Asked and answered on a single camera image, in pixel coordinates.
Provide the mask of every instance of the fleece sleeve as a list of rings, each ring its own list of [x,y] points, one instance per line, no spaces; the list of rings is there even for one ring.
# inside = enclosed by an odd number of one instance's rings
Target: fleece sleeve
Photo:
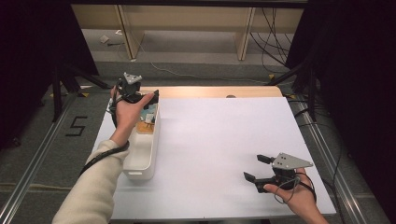
[[[87,162],[118,147],[111,140],[100,143]],[[103,158],[85,171],[71,189],[52,223],[108,223],[113,213],[113,195],[128,150]]]

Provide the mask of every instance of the white table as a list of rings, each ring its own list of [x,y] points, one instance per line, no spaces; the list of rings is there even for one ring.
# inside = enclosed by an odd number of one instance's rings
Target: white table
[[[274,175],[270,165],[257,161],[258,154],[276,157],[284,152],[313,161],[285,98],[160,97],[160,114],[154,177],[131,181],[121,174],[112,219],[144,222],[293,216],[273,194],[259,194],[243,175]],[[112,125],[106,113],[97,142],[112,134]],[[316,166],[306,171],[315,184],[320,212],[334,214]]]

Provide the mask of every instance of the person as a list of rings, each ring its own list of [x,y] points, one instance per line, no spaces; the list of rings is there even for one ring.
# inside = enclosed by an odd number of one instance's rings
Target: person
[[[296,173],[306,174],[304,168],[296,169]],[[306,175],[298,175],[302,182],[311,187],[311,182]],[[266,184],[264,189],[274,193],[284,202],[287,202],[289,209],[297,216],[301,217],[306,223],[325,224],[328,223],[324,216],[319,212],[314,195],[307,188],[297,185],[293,190],[280,189],[276,185]]]
[[[87,162],[100,153],[125,146],[139,119],[141,109],[153,96],[153,93],[147,94],[136,104],[119,101],[116,109],[118,126],[115,132],[110,139],[99,144],[98,149],[90,155]],[[64,199],[52,223],[107,224],[113,213],[113,195],[117,180],[122,172],[122,163],[127,155],[128,150],[112,154],[87,169]],[[305,174],[305,169],[297,169],[297,172]],[[305,175],[300,175],[300,178],[306,185],[311,186]],[[275,193],[284,201],[288,200],[291,195],[291,190],[278,189],[278,186],[275,185],[267,184],[264,188]],[[296,187],[293,196],[288,201],[288,206],[292,212],[307,223],[327,223],[319,212],[312,193],[300,185]]]

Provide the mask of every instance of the person's right hand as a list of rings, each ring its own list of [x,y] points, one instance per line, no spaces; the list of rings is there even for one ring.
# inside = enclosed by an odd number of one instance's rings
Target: person's right hand
[[[305,169],[298,168],[296,169],[296,173],[305,174]],[[301,178],[301,182],[304,182],[307,186],[312,188],[311,182],[306,175],[297,176]],[[292,189],[284,190],[272,184],[266,184],[264,189],[282,198],[283,201],[287,203],[290,210],[305,220],[306,223],[328,223],[323,215],[319,212],[315,203],[314,195],[309,189],[301,185],[297,185],[293,192]]]

